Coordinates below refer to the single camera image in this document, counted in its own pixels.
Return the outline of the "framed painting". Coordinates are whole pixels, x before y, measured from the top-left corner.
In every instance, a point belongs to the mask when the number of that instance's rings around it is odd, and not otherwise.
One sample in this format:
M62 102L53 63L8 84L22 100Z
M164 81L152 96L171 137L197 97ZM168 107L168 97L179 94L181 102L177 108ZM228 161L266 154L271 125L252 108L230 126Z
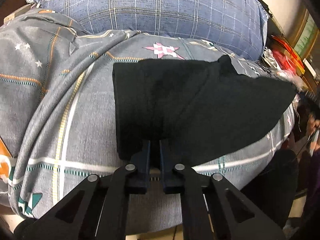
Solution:
M319 28L306 8L296 17L293 27L291 46L303 60L310 54L319 35Z

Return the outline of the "blue plaid pillow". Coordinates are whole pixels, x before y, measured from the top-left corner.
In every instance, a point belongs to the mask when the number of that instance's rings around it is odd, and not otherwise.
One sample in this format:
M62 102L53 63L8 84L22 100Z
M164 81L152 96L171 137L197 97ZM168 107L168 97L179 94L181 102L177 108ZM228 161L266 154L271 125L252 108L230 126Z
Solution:
M26 0L76 20L89 33L132 29L207 40L257 60L267 40L268 14L258 0Z

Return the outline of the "black pants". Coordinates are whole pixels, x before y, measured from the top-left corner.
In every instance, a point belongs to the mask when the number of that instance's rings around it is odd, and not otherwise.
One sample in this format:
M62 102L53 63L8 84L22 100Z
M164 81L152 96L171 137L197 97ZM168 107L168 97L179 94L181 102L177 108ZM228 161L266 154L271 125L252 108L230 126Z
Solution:
M217 61L115 63L117 151L123 160L145 141L167 141L195 166L262 139L294 99L294 84L239 74L230 57Z

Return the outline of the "red packaging pile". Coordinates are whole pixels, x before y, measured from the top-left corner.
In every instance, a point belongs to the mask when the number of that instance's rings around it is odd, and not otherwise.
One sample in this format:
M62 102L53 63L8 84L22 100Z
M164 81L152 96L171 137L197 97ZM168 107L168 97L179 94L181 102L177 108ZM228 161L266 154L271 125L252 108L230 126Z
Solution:
M298 76L304 75L305 68L300 56L284 37L271 36L271 51L282 70L291 71Z

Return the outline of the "grey patterned bed quilt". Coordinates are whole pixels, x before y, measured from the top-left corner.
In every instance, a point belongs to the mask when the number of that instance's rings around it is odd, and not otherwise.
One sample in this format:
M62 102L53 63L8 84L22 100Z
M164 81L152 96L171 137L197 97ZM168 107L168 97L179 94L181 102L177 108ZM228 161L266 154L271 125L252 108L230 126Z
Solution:
M112 69L144 59L202 60L223 55L239 74L266 76L256 62L207 40L140 31L91 35L72 18L31 9L1 27L1 208L39 219L85 177L112 174L118 157ZM282 229L292 206L297 159L280 151L294 125L290 104L267 135L217 159L192 165L223 174ZM182 223L180 197L151 182L130 199L126 234Z

